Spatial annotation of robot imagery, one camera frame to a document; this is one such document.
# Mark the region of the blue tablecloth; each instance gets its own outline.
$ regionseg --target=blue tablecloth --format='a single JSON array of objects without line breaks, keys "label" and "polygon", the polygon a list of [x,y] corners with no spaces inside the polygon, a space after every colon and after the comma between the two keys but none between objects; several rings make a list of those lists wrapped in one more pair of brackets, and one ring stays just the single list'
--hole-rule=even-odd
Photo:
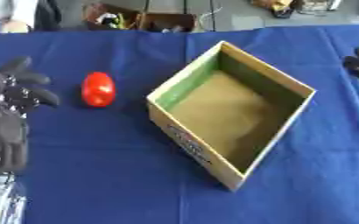
[{"label": "blue tablecloth", "polygon": [[[144,99],[222,39],[318,90],[235,193],[148,120]],[[359,81],[341,66],[355,46],[359,25],[0,36],[0,65],[31,55],[63,101],[29,117],[26,223],[359,224]],[[78,87],[91,71],[116,81],[106,109],[80,106]]]}]

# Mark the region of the red tomato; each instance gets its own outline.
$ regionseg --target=red tomato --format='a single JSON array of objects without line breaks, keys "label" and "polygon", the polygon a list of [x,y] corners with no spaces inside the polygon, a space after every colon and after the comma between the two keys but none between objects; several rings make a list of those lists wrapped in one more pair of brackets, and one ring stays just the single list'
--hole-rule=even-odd
[{"label": "red tomato", "polygon": [[90,73],[82,83],[81,96],[89,106],[106,107],[116,96],[114,81],[105,73]]}]

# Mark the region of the cardboard box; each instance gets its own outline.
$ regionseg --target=cardboard box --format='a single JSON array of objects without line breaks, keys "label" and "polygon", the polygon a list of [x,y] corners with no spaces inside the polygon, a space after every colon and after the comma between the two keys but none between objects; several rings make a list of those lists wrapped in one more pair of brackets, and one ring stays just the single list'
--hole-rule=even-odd
[{"label": "cardboard box", "polygon": [[138,29],[150,31],[151,27],[156,24],[170,28],[179,25],[183,28],[183,32],[191,32],[195,27],[196,19],[192,14],[142,13]]},{"label": "cardboard box", "polygon": [[222,41],[147,101],[150,118],[234,191],[314,94],[311,87]]},{"label": "cardboard box", "polygon": [[109,25],[96,23],[96,19],[104,13],[121,13],[123,15],[126,29],[137,29],[137,21],[140,17],[138,11],[128,10],[108,3],[91,3],[84,7],[83,20],[87,28],[91,31],[115,30]]}]

